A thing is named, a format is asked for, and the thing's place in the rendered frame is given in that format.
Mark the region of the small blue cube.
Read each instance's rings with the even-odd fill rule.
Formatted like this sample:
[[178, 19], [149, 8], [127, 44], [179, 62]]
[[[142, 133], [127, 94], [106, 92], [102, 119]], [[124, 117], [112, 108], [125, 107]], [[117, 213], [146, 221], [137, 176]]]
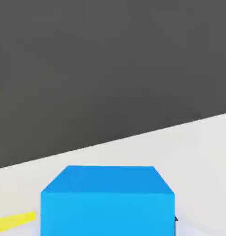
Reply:
[[175, 195], [152, 166], [67, 166], [41, 192], [40, 236], [175, 236]]

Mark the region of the large yellow box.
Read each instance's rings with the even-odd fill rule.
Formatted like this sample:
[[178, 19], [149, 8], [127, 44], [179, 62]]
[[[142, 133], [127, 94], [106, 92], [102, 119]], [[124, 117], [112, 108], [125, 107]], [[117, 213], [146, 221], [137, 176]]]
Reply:
[[35, 220], [35, 212], [26, 212], [2, 217], [0, 218], [0, 233]]

